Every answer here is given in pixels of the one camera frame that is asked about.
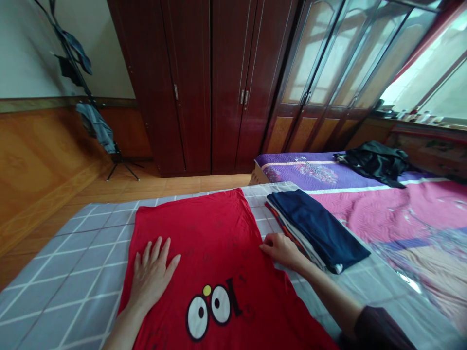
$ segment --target folded shirt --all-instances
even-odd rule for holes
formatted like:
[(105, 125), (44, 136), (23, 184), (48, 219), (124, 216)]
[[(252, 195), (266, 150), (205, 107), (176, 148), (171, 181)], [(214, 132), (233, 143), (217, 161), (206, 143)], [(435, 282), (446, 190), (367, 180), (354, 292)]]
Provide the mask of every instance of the folded shirt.
[(339, 264), (343, 271), (370, 255), (325, 207), (302, 190), (272, 193), (267, 199), (311, 244), (332, 273), (338, 273)]
[(315, 249), (313, 249), (313, 246), (310, 244), (310, 242), (299, 232), (299, 230), (291, 225), (290, 222), (288, 222), (287, 219), (285, 219), (280, 214), (277, 208), (275, 208), (270, 201), (266, 201), (265, 206), (271, 211), (272, 215), (274, 215), (277, 222), (281, 226), (282, 231), (284, 231), (284, 234), (295, 243), (299, 251), (301, 251), (301, 253), (305, 255), (312, 263), (319, 267), (320, 270), (326, 272), (326, 265), (321, 260), (320, 256), (316, 253)]

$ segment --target wardrobe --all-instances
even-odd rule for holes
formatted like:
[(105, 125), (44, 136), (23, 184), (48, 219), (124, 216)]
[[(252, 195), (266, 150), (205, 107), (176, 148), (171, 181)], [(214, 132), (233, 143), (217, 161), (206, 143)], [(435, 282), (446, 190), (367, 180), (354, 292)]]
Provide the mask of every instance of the wardrobe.
[(342, 150), (437, 13), (423, 0), (108, 4), (164, 177)]
[(435, 19), (402, 2), (305, 1), (263, 153), (344, 149)]
[(162, 176), (245, 173), (298, 0), (108, 0)]

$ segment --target curtain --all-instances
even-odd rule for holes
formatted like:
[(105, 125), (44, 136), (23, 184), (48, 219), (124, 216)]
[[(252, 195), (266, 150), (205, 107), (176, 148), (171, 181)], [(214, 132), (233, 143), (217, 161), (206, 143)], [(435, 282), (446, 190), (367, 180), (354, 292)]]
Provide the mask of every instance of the curtain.
[(409, 59), (405, 65), (401, 68), (399, 73), (395, 76), (394, 81), (396, 81), (404, 72), (421, 56), (421, 54), (428, 48), (430, 45), (448, 28), (451, 23), (459, 17), (467, 9), (467, 2), (463, 0), (452, 0), (448, 1), (445, 5), (445, 9), (441, 12), (434, 21), (433, 25), (430, 27), (430, 30), (425, 34), (422, 41), (413, 53), (410, 55)]

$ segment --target hand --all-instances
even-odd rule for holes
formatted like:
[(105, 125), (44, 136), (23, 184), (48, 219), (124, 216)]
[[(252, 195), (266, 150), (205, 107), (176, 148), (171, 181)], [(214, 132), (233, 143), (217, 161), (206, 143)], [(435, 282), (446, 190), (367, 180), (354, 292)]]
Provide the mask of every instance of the hand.
[(180, 254), (176, 255), (169, 266), (165, 268), (167, 255), (169, 254), (170, 238), (167, 238), (159, 254), (161, 243), (162, 237), (159, 237), (151, 254), (152, 242), (149, 242), (144, 250), (142, 260), (140, 254), (136, 253), (133, 285), (131, 286), (128, 304), (142, 307), (146, 313), (161, 298), (181, 257)]
[(295, 243), (283, 234), (269, 233), (259, 247), (278, 263), (296, 272), (300, 272), (309, 263)]

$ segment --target floral pattern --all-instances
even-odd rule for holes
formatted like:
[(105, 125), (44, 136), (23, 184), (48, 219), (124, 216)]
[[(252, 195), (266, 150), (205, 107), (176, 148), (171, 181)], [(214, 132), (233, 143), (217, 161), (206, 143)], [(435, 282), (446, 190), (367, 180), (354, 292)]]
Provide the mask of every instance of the floral pattern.
[(320, 164), (297, 164), (295, 168), (299, 173), (311, 176), (327, 184), (335, 184), (338, 179), (337, 174), (333, 170)]
[(268, 167), (263, 170), (264, 175), (268, 177), (270, 182), (281, 182), (281, 172), (279, 170), (273, 169), (272, 167)]

